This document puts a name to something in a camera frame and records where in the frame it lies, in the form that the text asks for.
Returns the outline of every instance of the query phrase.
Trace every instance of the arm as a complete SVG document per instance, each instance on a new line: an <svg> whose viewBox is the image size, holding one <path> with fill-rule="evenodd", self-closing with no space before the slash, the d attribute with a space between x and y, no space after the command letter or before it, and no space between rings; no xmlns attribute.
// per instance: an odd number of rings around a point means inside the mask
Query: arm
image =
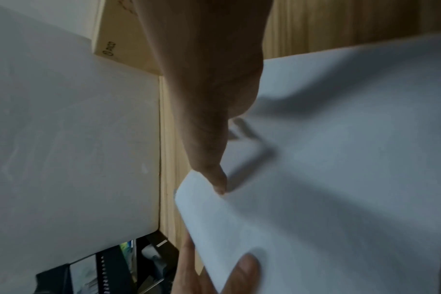
<svg viewBox="0 0 441 294"><path fill-rule="evenodd" d="M168 82L176 128L191 167L218 194L228 119L253 104L272 0L134 0Z"/></svg>

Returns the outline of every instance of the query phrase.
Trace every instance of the person's left hand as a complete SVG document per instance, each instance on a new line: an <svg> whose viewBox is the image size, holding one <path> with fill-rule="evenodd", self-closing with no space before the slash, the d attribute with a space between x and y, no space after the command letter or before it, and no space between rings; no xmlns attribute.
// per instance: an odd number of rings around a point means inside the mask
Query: person's left hand
<svg viewBox="0 0 441 294"><path fill-rule="evenodd" d="M231 272L221 294L253 294L259 276L258 260L245 254ZM180 249L172 294L217 294L206 269L200 275L195 271L195 245L189 235Z"/></svg>

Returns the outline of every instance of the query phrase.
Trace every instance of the hand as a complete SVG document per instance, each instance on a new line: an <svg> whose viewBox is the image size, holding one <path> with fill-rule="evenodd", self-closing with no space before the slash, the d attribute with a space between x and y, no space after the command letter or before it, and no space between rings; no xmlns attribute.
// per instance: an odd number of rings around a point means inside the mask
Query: hand
<svg viewBox="0 0 441 294"><path fill-rule="evenodd" d="M246 254L231 272L221 294L253 294L259 276L257 259ZM180 250L172 294L217 294L206 270L201 275L195 271L195 245L189 235Z"/></svg>
<svg viewBox="0 0 441 294"><path fill-rule="evenodd" d="M256 99L272 0L134 0L191 167L227 190L228 119Z"/></svg>

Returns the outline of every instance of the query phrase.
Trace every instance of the white wall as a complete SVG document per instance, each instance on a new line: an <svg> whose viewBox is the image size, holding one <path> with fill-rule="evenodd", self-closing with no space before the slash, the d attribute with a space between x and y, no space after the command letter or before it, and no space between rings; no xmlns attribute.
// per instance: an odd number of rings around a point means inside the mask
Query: white wall
<svg viewBox="0 0 441 294"><path fill-rule="evenodd" d="M0 5L91 39L99 0L0 0Z"/></svg>
<svg viewBox="0 0 441 294"><path fill-rule="evenodd" d="M0 8L0 293L155 231L158 78Z"/></svg>

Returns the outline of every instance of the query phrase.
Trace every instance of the white panel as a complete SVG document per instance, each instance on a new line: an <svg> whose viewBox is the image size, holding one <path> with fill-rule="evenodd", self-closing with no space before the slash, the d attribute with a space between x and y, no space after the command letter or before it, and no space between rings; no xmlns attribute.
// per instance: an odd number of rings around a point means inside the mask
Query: white panel
<svg viewBox="0 0 441 294"><path fill-rule="evenodd" d="M158 228L158 78L0 8L0 293Z"/></svg>
<svg viewBox="0 0 441 294"><path fill-rule="evenodd" d="M441 35L266 61L245 122L176 197L217 289L250 251L260 294L438 293Z"/></svg>
<svg viewBox="0 0 441 294"><path fill-rule="evenodd" d="M91 39L99 0L0 0L0 5Z"/></svg>

